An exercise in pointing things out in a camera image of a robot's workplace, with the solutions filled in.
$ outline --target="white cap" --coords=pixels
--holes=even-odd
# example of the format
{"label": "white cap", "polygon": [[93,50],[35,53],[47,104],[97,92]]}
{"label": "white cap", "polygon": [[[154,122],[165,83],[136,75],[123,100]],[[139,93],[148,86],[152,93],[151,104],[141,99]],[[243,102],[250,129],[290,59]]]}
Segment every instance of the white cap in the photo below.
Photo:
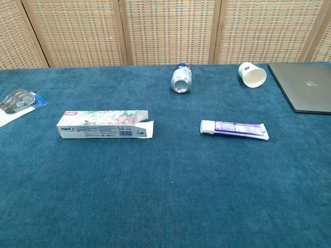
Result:
{"label": "white cap", "polygon": [[214,134],[215,122],[211,120],[202,120],[200,125],[200,133]]}

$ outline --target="toothpaste box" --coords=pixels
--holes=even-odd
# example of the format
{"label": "toothpaste box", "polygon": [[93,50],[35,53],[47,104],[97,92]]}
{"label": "toothpaste box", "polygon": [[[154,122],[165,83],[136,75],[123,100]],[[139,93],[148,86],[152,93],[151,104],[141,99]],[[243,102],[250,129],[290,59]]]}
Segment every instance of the toothpaste box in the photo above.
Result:
{"label": "toothpaste box", "polygon": [[66,111],[56,125],[62,138],[152,138],[147,110]]}

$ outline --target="table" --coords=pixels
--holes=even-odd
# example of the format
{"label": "table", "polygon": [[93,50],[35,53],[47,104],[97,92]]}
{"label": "table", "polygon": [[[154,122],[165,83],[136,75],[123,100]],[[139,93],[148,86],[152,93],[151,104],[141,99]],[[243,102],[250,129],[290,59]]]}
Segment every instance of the table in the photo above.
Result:
{"label": "table", "polygon": [[[0,128],[1,247],[331,247],[331,116],[292,111],[267,65],[0,71],[1,99],[49,105]],[[149,110],[152,139],[62,139],[69,110]],[[268,141],[200,134],[200,121],[264,123]]]}

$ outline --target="paper cup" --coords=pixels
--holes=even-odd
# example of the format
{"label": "paper cup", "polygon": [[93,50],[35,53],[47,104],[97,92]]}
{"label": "paper cup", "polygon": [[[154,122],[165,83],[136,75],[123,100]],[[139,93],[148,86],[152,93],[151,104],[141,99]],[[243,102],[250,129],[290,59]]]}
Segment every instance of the paper cup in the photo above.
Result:
{"label": "paper cup", "polygon": [[267,73],[262,68],[253,65],[250,62],[244,62],[238,69],[240,77],[244,84],[250,88],[261,86],[267,78]]}

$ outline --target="wicker screen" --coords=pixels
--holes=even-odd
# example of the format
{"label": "wicker screen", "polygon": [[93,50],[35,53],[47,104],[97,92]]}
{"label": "wicker screen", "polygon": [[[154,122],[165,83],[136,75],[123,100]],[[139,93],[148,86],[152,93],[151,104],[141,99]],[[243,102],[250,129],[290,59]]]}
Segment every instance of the wicker screen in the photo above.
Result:
{"label": "wicker screen", "polygon": [[312,60],[331,62],[331,22],[327,26]]}
{"label": "wicker screen", "polygon": [[0,19],[0,69],[47,66],[15,1],[1,0]]}
{"label": "wicker screen", "polygon": [[123,2],[134,65],[208,63],[215,1]]}
{"label": "wicker screen", "polygon": [[297,61],[322,0],[223,0],[218,63]]}
{"label": "wicker screen", "polygon": [[123,64],[112,1],[23,3],[51,67]]}

